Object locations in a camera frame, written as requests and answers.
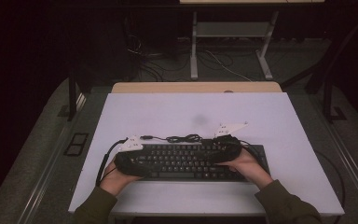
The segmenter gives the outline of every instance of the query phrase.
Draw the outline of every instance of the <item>white tag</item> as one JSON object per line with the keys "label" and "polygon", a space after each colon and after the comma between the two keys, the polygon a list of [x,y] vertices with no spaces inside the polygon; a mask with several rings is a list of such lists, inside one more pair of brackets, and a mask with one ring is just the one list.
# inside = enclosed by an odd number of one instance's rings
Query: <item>white tag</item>
{"label": "white tag", "polygon": [[125,143],[121,145],[118,149],[119,152],[122,151],[135,151],[141,150],[144,146],[141,144],[139,137],[136,135],[131,136]]}
{"label": "white tag", "polygon": [[235,124],[221,124],[217,131],[214,133],[214,137],[228,135],[236,132],[237,130],[248,126],[248,122],[235,123]]}

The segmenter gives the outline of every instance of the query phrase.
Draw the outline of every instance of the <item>person's left hand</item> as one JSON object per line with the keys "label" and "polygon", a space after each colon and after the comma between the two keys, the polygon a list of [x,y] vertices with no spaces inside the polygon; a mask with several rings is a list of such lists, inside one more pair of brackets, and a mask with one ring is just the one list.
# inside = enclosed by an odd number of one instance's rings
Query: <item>person's left hand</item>
{"label": "person's left hand", "polygon": [[114,196],[118,194],[128,185],[130,182],[141,179],[139,176],[124,175],[118,169],[116,169],[115,159],[106,166],[103,172],[104,179],[100,184],[100,188],[106,190]]}

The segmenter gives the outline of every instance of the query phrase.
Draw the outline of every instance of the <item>gray carpet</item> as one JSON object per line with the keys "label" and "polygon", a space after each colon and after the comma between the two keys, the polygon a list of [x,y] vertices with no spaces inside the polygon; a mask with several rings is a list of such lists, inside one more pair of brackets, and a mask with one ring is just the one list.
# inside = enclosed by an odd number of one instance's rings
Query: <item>gray carpet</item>
{"label": "gray carpet", "polygon": [[[221,51],[220,54],[216,53],[216,57],[226,63],[229,63],[231,58],[233,64],[229,67],[230,70],[248,78],[263,81],[261,70],[253,54],[255,47],[251,44],[248,42],[241,44],[241,51],[238,48],[234,50],[208,47],[209,44],[200,45],[200,47],[205,47],[213,52]],[[302,44],[295,41],[271,43],[267,60],[271,66],[274,80],[285,81],[313,65],[324,55],[328,44],[327,41],[320,40],[308,40]],[[244,81],[244,78],[219,68],[207,53],[201,52],[200,54],[203,54],[205,58],[203,61],[205,64],[199,63],[200,81]],[[189,79],[187,57],[188,54],[183,54],[177,60],[153,61],[159,67],[152,63],[147,63],[147,65],[153,66],[165,79],[182,78],[180,80],[183,81],[183,79]],[[134,81],[155,81],[156,78],[159,77],[143,71]],[[320,97],[318,95],[308,96],[303,91],[306,81],[305,78],[297,82],[287,91],[313,148],[318,152],[317,156],[321,165],[340,200],[344,195],[340,176],[344,183],[346,214],[338,223],[358,223],[358,189],[337,154],[337,146],[328,131],[329,125],[326,126],[324,118],[320,115]],[[30,199],[34,203],[34,209],[31,209],[30,213],[25,213],[29,216],[22,217],[21,221],[25,223],[70,223],[71,215],[67,209],[87,156],[104,99],[110,90],[111,87],[95,87],[90,94],[86,95],[86,103],[72,122],[67,122],[66,117],[61,117],[65,114],[62,109],[68,105],[66,81],[51,95],[21,154],[0,188],[0,223],[17,222],[23,210],[30,209],[30,206],[27,206]],[[347,120],[335,121],[332,127],[337,130],[358,164],[358,114],[339,90],[334,91],[333,99],[333,105],[339,106]],[[79,157],[62,155],[75,133],[89,134],[84,151]],[[52,160],[51,155],[58,156],[56,160]],[[44,178],[41,179],[40,177],[46,170],[50,175],[43,175]],[[40,187],[42,182],[46,182],[44,188]],[[34,189],[40,193],[33,194]],[[334,223],[335,219],[335,217],[324,217],[324,223]],[[110,217],[110,221],[115,223],[130,222],[131,220]],[[144,222],[138,218],[134,219],[134,223]],[[227,223],[243,223],[243,220],[227,219]]]}

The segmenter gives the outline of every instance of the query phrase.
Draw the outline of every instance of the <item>space bar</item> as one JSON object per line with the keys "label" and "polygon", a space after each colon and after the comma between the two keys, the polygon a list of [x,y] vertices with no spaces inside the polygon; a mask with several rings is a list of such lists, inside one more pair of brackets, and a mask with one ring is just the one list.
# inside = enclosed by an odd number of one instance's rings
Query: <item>space bar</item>
{"label": "space bar", "polygon": [[193,173],[159,173],[160,178],[194,178]]}

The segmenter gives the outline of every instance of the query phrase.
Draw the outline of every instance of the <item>sleeve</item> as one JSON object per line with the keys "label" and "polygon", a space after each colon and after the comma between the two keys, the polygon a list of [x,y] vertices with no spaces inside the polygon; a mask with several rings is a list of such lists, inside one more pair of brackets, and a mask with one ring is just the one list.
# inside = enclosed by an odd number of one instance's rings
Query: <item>sleeve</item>
{"label": "sleeve", "polygon": [[117,198],[115,196],[95,187],[88,199],[75,210],[74,222],[76,224],[105,224],[116,202]]}
{"label": "sleeve", "polygon": [[270,224],[322,223],[316,208],[301,201],[296,195],[290,194],[279,180],[261,189],[255,197],[266,210]]}

